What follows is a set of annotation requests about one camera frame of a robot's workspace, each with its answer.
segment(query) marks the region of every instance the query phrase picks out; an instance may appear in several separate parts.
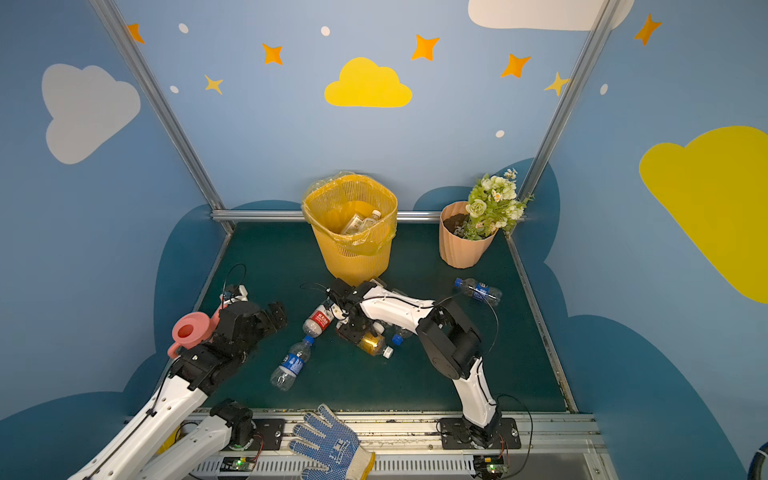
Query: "green mat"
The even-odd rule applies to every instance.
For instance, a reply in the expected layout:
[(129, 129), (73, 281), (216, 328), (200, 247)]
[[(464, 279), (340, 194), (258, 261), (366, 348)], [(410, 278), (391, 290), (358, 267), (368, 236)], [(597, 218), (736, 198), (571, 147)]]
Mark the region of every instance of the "green mat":
[[(325, 298), (323, 292), (300, 289), (300, 285), (328, 285), (333, 278), (309, 224), (239, 223), (202, 303), (205, 313), (216, 309), (224, 277), (236, 263), (247, 266), (243, 284), (249, 300), (262, 307), (282, 301), (288, 327), (262, 340), (206, 406), (229, 397), (250, 408), (314, 409), (326, 403), (338, 410), (461, 410), (453, 382), (432, 367), (418, 338), (394, 347), (391, 359), (372, 357), (337, 336), (335, 323), (316, 339), (293, 388), (288, 392), (274, 388), (269, 383), (272, 371), (289, 347), (303, 338), (304, 320)], [(229, 283), (241, 275), (242, 268), (237, 267)], [(564, 400), (504, 238), (499, 235), (477, 265), (458, 270), (440, 259), (436, 224), (398, 225), (389, 269), (381, 275), (388, 288), (419, 299), (441, 300), (455, 293), (457, 276), (476, 278), (503, 293), (496, 307), (498, 339), (483, 364), (491, 393), (516, 396), (531, 411), (563, 412)], [(480, 330), (487, 351), (496, 332), (493, 313), (476, 300), (456, 299)], [(388, 341), (392, 334), (392, 330), (386, 332)], [(502, 407), (522, 410), (509, 399), (502, 400)]]

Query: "potted plant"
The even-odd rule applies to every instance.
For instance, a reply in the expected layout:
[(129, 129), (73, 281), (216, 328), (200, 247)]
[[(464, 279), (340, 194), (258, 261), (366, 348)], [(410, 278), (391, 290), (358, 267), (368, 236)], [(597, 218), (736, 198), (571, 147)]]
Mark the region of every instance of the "potted plant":
[(487, 174), (477, 181), (468, 201), (455, 202), (440, 215), (440, 257), (454, 268), (475, 265), (499, 230), (510, 231), (523, 216), (531, 195), (518, 200), (517, 172)]

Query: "bottle with blue label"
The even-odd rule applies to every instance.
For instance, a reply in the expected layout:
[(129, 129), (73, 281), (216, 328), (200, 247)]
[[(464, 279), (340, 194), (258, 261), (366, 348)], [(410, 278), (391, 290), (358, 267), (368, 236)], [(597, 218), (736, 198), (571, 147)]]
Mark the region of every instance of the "bottle with blue label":
[(270, 383), (287, 392), (293, 386), (296, 376), (299, 375), (304, 364), (310, 359), (311, 347), (314, 343), (315, 339), (307, 335), (304, 340), (290, 347), (283, 363), (272, 373)]
[(499, 300), (502, 299), (501, 290), (494, 286), (485, 285), (483, 282), (479, 282), (474, 278), (468, 278), (467, 280), (457, 278), (454, 285), (466, 296), (470, 296), (475, 300), (479, 300), (491, 306), (497, 306)]

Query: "trash can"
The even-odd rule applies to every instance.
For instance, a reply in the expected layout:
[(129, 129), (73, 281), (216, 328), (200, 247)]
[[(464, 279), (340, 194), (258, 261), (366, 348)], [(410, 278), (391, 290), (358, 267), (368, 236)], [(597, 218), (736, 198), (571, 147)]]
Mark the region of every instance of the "trash can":
[[(342, 172), (313, 184), (301, 203), (312, 225), (326, 267), (351, 286), (381, 275), (389, 266), (389, 251), (397, 229), (397, 197), (366, 175)], [(360, 233), (342, 235), (357, 213), (381, 219)]]

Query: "blue work glove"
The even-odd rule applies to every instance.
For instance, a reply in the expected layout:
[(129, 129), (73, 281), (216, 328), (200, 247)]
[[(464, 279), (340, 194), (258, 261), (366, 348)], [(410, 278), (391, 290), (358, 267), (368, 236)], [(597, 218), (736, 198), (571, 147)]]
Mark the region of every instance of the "blue work glove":
[(304, 422), (293, 428), (299, 439), (288, 447), (322, 466), (305, 468), (302, 480), (365, 480), (376, 454), (362, 449), (357, 434), (327, 405), (317, 407), (317, 414), (307, 413)]

